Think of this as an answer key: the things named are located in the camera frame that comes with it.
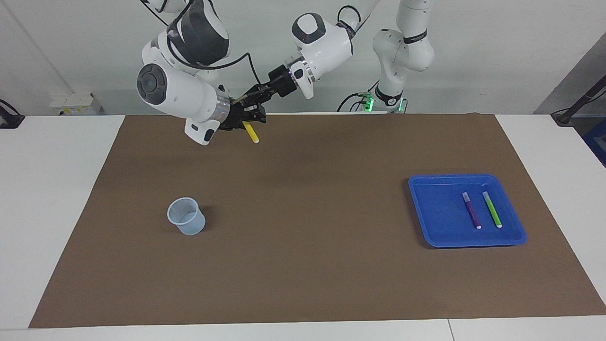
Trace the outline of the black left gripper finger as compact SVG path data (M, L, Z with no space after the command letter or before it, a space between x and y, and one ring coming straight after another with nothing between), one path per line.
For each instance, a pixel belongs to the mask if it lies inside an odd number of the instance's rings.
M268 83L255 84L244 95L237 99L237 104L241 104L242 106L262 104L269 101L273 95L275 95L275 89Z

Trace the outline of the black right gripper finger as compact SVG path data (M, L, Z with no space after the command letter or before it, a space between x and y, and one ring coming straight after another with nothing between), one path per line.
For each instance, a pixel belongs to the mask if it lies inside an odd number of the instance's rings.
M267 122L266 110L263 105L251 105L249 107L244 108L244 112L242 115L243 122Z

